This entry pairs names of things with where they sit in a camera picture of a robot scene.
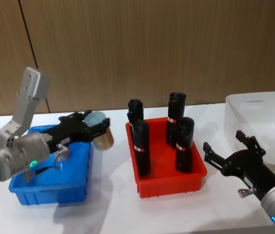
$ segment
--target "blue plastic bin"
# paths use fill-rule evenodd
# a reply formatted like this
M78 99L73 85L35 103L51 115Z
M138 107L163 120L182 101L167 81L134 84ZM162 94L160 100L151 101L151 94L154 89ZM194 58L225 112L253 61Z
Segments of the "blue plastic bin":
M42 132L53 126L32 127L28 133ZM69 148L71 151L69 159L57 162L59 170L50 168L32 178L29 183L25 182L24 173L12 178L9 190L16 193L22 205L80 202L86 199L91 144L75 142L70 144ZM48 160L30 170L52 166L54 159L54 154L51 154Z

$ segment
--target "white table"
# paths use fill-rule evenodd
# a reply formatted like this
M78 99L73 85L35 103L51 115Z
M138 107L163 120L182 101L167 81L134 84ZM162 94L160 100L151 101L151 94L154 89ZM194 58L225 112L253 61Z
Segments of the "white table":
M187 106L185 116L195 120L194 141L204 156L207 141L215 152L228 157L232 150L223 133L224 104ZM258 199L241 199L246 188L235 177L224 177L205 163L208 174L200 191L141 199L137 193L124 124L127 110L104 111L111 119L114 146L94 151L92 179L84 203L21 206L0 182L0 233L4 234L214 234L275 233ZM58 117L35 115L32 126L57 124ZM167 108L148 108L144 117L167 116ZM0 128L10 120L0 117Z

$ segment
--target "wooden wall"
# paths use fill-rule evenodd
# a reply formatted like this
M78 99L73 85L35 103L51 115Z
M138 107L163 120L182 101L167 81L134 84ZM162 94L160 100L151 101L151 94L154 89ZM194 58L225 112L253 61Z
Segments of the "wooden wall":
M25 67L35 67L17 0L0 0L0 115L14 112ZM45 101L37 112L47 113Z
M17 4L0 2L0 46L15 60L0 51L1 83L33 58ZM275 91L275 0L20 3L38 67L51 79L51 112L126 108L131 98L166 106L172 91L185 92L187 104ZM16 89L21 76L12 77ZM0 113L13 111L7 96L1 101Z

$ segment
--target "blue indicator light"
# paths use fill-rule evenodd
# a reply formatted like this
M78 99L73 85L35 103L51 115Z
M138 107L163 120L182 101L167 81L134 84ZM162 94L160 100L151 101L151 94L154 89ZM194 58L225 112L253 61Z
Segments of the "blue indicator light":
M271 217L271 220L272 220L273 223L275 224L275 217L274 217L274 216Z

